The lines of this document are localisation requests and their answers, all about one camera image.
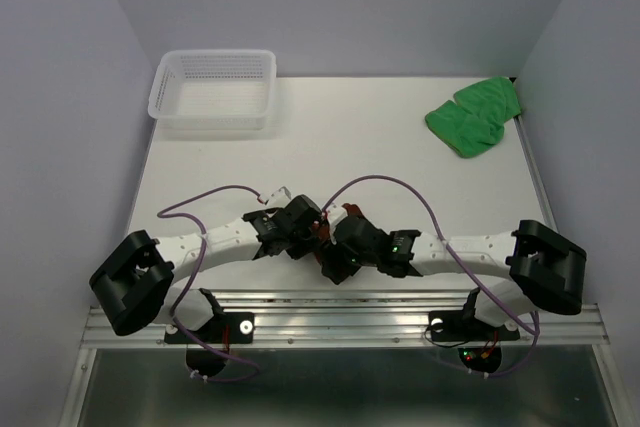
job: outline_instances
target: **plastic basket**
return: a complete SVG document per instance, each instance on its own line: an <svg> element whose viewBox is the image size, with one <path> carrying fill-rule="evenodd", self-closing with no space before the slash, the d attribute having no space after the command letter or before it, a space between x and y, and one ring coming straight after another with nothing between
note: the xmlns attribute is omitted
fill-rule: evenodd
<svg viewBox="0 0 640 427"><path fill-rule="evenodd" d="M174 50L156 71L149 115L182 129L262 129L275 78L268 50Z"/></svg>

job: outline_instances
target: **glass panel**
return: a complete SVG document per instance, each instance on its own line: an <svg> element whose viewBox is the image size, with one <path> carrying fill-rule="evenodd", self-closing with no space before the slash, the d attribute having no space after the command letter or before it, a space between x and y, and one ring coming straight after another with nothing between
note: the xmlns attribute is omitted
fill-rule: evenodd
<svg viewBox="0 0 640 427"><path fill-rule="evenodd" d="M504 349L503 366L525 349ZM80 425L615 425L588 346L539 347L520 371L489 380L434 362L434 350L247 351L265 372L236 385L189 379L184 351L101 351Z"/></svg>

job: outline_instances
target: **white wall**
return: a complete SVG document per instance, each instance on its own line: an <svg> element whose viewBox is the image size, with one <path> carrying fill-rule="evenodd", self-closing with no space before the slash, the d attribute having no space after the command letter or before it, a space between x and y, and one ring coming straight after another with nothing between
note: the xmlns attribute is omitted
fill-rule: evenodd
<svg viewBox="0 0 640 427"><path fill-rule="evenodd" d="M0 424L51 426L125 228L152 69L117 0L0 12Z"/></svg>
<svg viewBox="0 0 640 427"><path fill-rule="evenodd" d="M640 411L640 1L563 0L517 82L560 231L588 253Z"/></svg>
<svg viewBox="0 0 640 427"><path fill-rule="evenodd" d="M560 0L119 0L152 65L267 48L281 75L516 75Z"/></svg>

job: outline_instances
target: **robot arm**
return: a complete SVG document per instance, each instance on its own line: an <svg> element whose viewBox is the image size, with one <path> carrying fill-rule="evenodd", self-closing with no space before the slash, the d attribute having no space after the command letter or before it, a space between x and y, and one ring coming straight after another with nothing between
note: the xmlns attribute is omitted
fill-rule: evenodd
<svg viewBox="0 0 640 427"><path fill-rule="evenodd" d="M169 310L181 290L173 284L192 274L203 240L206 250L200 271L282 251L293 259L314 253L322 274L335 284L367 266L392 277L462 273L446 249L448 244L474 274L503 279L491 292L517 315L538 308L561 314L580 312L586 254L535 221L522 221L513 233L452 237L443 242L417 230L387 234L354 205L332 206L323 215L306 196L289 197L286 189L280 189L265 210L245 214L204 235L151 239L145 231L130 234L90 281L115 333L128 335L149 323L171 323ZM191 290L176 315L188 329L197 330L214 314L210 299ZM486 331L493 332L508 319L484 292L477 291L472 291L455 318L441 317L447 320L444 328L449 334L457 331L464 338L470 335L464 325L474 329L480 325L484 338Z"/></svg>

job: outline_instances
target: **green towel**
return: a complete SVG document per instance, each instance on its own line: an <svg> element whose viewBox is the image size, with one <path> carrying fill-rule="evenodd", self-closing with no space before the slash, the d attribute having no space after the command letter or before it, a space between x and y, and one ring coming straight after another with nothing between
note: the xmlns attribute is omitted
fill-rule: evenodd
<svg viewBox="0 0 640 427"><path fill-rule="evenodd" d="M502 140L504 123L521 112L513 84L494 77L465 87L430 112L425 121L440 140L464 158L475 157Z"/></svg>

